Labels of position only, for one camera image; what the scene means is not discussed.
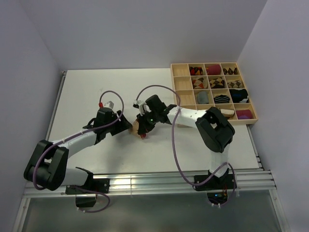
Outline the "tan sock with purple stripes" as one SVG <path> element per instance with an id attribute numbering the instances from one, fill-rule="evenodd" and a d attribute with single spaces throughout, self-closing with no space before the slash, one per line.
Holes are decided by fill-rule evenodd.
<path id="1" fill-rule="evenodd" d="M 139 122 L 137 120 L 135 120 L 132 124 L 132 128 L 129 129 L 129 133 L 140 138 L 140 139 L 146 138 L 146 133 L 139 135 L 138 129 L 139 129 Z"/>

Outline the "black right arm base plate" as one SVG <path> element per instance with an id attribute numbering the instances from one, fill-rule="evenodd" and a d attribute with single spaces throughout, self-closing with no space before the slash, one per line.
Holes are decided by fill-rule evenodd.
<path id="1" fill-rule="evenodd" d="M 195 191 L 206 191 L 211 204 L 220 206 L 229 199 L 228 191 L 235 193 L 236 181 L 232 174 L 224 174 L 221 177 L 212 177 L 207 183 L 200 186 L 193 186 Z"/>

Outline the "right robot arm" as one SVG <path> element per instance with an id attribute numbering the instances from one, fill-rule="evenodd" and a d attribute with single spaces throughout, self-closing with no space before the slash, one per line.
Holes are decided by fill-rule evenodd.
<path id="1" fill-rule="evenodd" d="M 220 188 L 226 181 L 228 167 L 228 149 L 235 134 L 235 129 L 216 107 L 208 110 L 194 110 L 170 104 L 165 105 L 157 95 L 146 101 L 135 100 L 133 107 L 139 109 L 137 115 L 137 134 L 145 137 L 155 128 L 156 123 L 175 126 L 176 124 L 196 128 L 211 151 L 209 183 L 213 188 Z"/>

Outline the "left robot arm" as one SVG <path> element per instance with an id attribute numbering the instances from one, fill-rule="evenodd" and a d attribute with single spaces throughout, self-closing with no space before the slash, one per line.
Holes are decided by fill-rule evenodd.
<path id="1" fill-rule="evenodd" d="M 41 140 L 37 143 L 25 168 L 24 178 L 40 190 L 56 190 L 60 186 L 77 186 L 83 193 L 95 190 L 94 174 L 86 169 L 67 167 L 68 159 L 81 150 L 96 145 L 107 134 L 112 136 L 132 128 L 132 124 L 119 110 L 100 108 L 80 132 L 63 140 Z"/>

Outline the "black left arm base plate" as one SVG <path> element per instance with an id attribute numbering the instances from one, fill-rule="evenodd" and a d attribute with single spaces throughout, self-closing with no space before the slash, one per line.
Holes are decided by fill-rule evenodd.
<path id="1" fill-rule="evenodd" d="M 110 179 L 93 179 L 82 186 L 66 186 L 65 194 L 75 196 L 75 205 L 84 210 L 97 210 L 106 201 L 101 200 L 102 194 L 107 195 Z"/>

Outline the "tan orange argyle sock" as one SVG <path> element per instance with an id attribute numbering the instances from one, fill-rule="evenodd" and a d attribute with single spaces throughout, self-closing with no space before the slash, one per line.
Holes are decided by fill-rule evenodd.
<path id="1" fill-rule="evenodd" d="M 207 79 L 201 76 L 192 77 L 193 89 L 206 89 L 208 87 Z"/>

